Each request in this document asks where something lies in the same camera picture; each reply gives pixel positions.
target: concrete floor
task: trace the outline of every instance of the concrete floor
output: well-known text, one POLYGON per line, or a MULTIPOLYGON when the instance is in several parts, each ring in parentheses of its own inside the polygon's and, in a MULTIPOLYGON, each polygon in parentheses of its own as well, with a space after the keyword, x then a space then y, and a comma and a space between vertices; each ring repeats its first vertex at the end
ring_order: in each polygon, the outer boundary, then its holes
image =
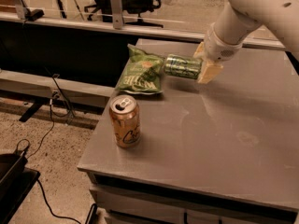
MULTIPOLYGON (((45 8, 45 16, 59 18, 55 0, 25 0, 29 7, 45 8)), ((204 32, 208 25, 216 20, 225 0, 163 0, 162 7, 144 17, 154 19, 164 24, 166 29, 179 29, 204 32)), ((73 0, 63 0, 69 18, 80 16, 73 0)), ((78 0, 81 10, 93 3, 93 0, 78 0)), ((273 38, 264 28, 255 33, 256 36, 273 38)), ((31 142, 29 153, 33 152, 45 133, 50 129, 50 111, 44 105, 27 122, 19 122, 20 116, 30 106, 20 99, 5 97, 0 92, 0 134, 2 143, 0 153, 12 152, 17 143, 26 138, 31 142)), ((40 180, 46 191, 53 212, 59 216, 73 217, 85 223, 93 199, 89 193, 88 177, 77 170, 77 164, 84 148, 93 135, 93 129, 100 114, 78 112, 77 117, 66 125, 66 119, 54 117, 53 130, 44 139, 41 149, 29 159, 27 167, 41 173, 40 180)), ((99 209, 100 220, 105 224, 105 211, 99 209)), ((53 217, 45 205, 38 185, 35 185, 10 224, 67 224, 71 220, 53 217)))

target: chip bag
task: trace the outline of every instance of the chip bag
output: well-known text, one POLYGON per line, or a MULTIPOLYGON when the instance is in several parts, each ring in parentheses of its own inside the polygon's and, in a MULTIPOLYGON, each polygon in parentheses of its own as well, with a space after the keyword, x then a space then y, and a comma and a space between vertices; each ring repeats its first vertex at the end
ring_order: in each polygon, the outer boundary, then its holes
POLYGON ((121 74, 116 90, 142 94, 162 92, 160 70, 164 65, 164 58, 148 54, 131 44, 128 49, 130 60, 121 74))

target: aluminum can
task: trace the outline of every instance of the aluminum can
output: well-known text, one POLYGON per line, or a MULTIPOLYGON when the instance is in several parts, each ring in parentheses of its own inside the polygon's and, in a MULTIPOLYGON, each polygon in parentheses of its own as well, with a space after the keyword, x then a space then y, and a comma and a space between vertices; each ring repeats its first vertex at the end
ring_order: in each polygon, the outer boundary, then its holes
POLYGON ((130 95, 119 95, 110 102, 109 114, 119 147, 133 147, 140 139, 139 105, 130 95))
POLYGON ((170 54, 165 59, 164 72, 174 77, 197 79, 202 62, 201 59, 170 54))

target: can lid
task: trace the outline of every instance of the can lid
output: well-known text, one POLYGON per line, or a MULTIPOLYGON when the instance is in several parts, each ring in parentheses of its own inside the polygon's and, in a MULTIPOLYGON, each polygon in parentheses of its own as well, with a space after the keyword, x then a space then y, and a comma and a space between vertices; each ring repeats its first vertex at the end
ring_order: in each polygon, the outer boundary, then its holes
POLYGON ((130 95, 119 95, 112 99, 110 108, 117 114, 127 114, 136 107, 136 100, 130 95))

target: gray table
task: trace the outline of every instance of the gray table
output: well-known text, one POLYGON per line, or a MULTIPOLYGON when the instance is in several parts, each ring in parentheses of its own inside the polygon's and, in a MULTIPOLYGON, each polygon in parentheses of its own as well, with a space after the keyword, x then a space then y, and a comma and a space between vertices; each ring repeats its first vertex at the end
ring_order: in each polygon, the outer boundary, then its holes
MULTIPOLYGON (((154 40, 137 45, 164 56, 192 56, 197 47, 154 40)), ((137 147, 115 145, 105 109, 78 164, 91 189, 130 189, 129 198, 153 188, 160 193, 134 199, 151 202, 165 193, 171 203, 154 202, 183 208, 184 214, 201 209, 293 223, 299 209, 299 77, 285 53, 242 49, 207 85, 166 75, 161 81, 163 94, 135 96, 142 129, 137 147)))

